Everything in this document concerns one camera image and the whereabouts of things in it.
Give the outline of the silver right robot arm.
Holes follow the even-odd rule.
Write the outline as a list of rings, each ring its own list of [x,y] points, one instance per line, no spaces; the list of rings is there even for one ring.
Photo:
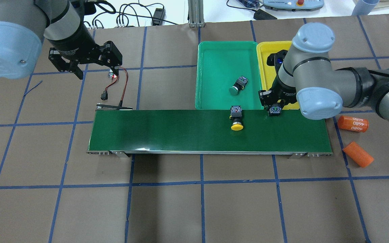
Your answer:
[[[323,23],[301,26],[289,50],[272,54],[268,64],[276,76],[270,89],[258,92],[261,105],[270,110],[298,103],[311,120],[334,117],[343,108],[370,107],[389,122],[389,68],[334,70],[329,58],[334,42],[334,32]]]

